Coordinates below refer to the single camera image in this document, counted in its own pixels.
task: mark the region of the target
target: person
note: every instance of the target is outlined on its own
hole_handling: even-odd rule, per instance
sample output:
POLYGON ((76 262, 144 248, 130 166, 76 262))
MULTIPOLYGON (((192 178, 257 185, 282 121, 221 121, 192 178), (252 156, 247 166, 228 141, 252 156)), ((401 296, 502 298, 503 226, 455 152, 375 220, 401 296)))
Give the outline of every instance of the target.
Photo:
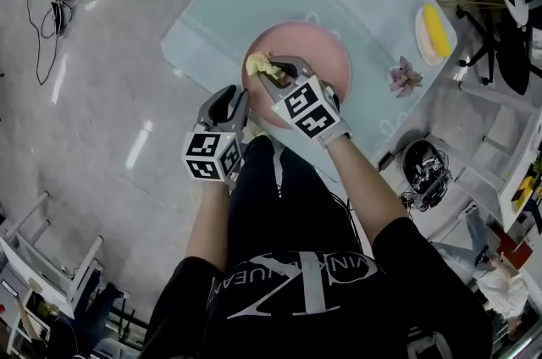
POLYGON ((484 308, 347 135, 327 150, 374 260, 315 169, 288 148, 278 191, 274 145, 258 133, 230 197, 224 183, 204 184, 141 359, 409 357, 411 328, 429 334, 437 357, 491 356, 484 308))
POLYGON ((90 357, 94 347, 105 337, 106 322, 114 302, 120 297, 127 296, 127 293, 121 292, 113 284, 107 284, 87 309, 91 293, 98 286, 99 280, 100 273, 95 271, 75 308, 75 319, 58 316, 51 324, 48 341, 36 333, 23 303, 18 296, 15 297, 21 321, 32 340, 32 348, 37 359, 90 357))
POLYGON ((433 243, 433 247, 446 260, 472 271, 480 291, 488 300, 484 308, 493 309, 508 320, 508 334, 513 335, 522 322, 523 308, 528 299, 528 288, 523 276, 502 262, 488 245, 488 227, 481 219, 478 208, 471 204, 466 209, 467 229, 473 249, 433 243))

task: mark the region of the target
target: pink bowl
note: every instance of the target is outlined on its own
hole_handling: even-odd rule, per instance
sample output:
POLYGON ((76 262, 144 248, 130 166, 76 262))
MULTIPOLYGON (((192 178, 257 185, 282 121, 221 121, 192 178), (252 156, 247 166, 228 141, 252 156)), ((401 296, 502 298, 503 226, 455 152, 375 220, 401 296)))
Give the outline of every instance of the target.
POLYGON ((249 76, 246 72, 246 59, 255 52, 303 58, 320 80, 333 87, 341 103, 346 100, 350 91, 351 69, 342 44, 320 25, 284 22, 265 30, 250 45, 241 69, 241 83, 249 91, 251 108, 268 123, 290 129, 290 126, 272 111, 273 99, 257 75, 249 76))

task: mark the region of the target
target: pink flower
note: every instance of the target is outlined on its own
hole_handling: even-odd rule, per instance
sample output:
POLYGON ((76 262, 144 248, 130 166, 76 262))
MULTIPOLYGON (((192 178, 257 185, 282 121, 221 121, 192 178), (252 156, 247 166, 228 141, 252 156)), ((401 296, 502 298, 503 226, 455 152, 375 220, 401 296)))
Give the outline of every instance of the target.
POLYGON ((397 97, 409 97, 415 86, 422 86, 423 77, 412 70, 412 64, 405 57, 399 59, 399 68, 390 70, 390 89, 399 91, 397 97))

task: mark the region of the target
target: gray floor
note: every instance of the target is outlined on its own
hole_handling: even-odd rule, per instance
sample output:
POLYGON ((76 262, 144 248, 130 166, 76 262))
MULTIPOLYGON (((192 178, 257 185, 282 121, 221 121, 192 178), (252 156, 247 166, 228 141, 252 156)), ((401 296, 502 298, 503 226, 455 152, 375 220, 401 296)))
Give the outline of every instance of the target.
MULTIPOLYGON (((0 80, 0 201, 13 219, 49 191, 53 225, 41 243, 44 252, 73 270, 102 235, 107 275, 131 291, 130 304, 143 319, 183 256, 201 198, 200 186, 185 173, 180 145, 207 93, 166 64, 160 50, 161 37, 189 1, 80 0, 50 80, 39 86, 25 0, 0 0, 6 73, 0 80), (136 157, 138 140, 145 144, 136 157)), ((48 5, 31 0, 34 21, 41 23, 48 5)), ((474 153, 494 126, 498 107, 467 98, 452 84, 458 75, 477 79, 474 70, 464 75, 453 64, 478 45, 465 23, 454 24, 462 41, 451 64, 391 149, 401 135, 431 130, 474 153)), ((42 44, 42 78, 53 48, 51 40, 42 44)), ((478 68, 484 72, 484 62, 478 68)), ((496 85, 506 89, 500 80, 496 85)), ((503 129, 513 143, 515 127, 505 123, 503 129)), ((384 176, 397 190, 404 185, 397 168, 384 176)), ((452 186, 438 209, 414 213, 414 220, 425 235, 437 236, 466 201, 452 186)))

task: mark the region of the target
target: white chair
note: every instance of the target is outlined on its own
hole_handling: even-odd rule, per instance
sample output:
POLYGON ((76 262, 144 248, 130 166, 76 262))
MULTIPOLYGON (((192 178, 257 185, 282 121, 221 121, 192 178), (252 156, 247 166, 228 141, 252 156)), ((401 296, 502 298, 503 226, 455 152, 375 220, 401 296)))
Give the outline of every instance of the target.
POLYGON ((37 284, 38 290, 41 289, 37 292, 46 302, 56 305, 61 312, 73 318, 75 308, 92 273, 94 270, 102 270, 95 256, 103 243, 103 238, 101 236, 96 238, 80 264, 77 274, 71 279, 34 247, 40 235, 50 225, 49 221, 44 220, 42 226, 29 240, 19 232, 23 224, 48 197, 48 193, 41 195, 33 208, 18 220, 3 238, 0 238, 0 245, 9 263, 22 276, 23 280, 31 288, 37 284), (19 241, 17 249, 14 247, 15 237, 19 241))
POLYGON ((455 157, 465 166, 465 168, 473 171, 495 191, 496 195, 488 195, 487 193, 479 192, 477 189, 474 189, 465 183, 458 180, 456 181, 456 183, 461 186, 474 201, 491 213, 502 224, 505 232, 507 232, 516 221, 517 216, 522 212, 523 207, 528 200, 527 198, 519 210, 516 210, 512 205, 512 198, 514 197, 517 188, 525 178, 530 165, 539 155, 539 147, 542 142, 542 109, 535 108, 514 97, 500 94, 490 88, 471 86, 464 82, 459 84, 459 88, 461 91, 485 98, 486 100, 500 105, 507 105, 519 112, 527 113, 529 116, 527 125, 515 148, 502 146, 497 141, 493 141, 487 136, 483 139, 483 143, 491 145, 495 150, 509 158, 508 163, 501 174, 494 174, 486 167, 480 165, 476 159, 470 158, 465 152, 457 150, 447 142, 442 141, 433 135, 427 136, 428 141, 434 146, 455 157))

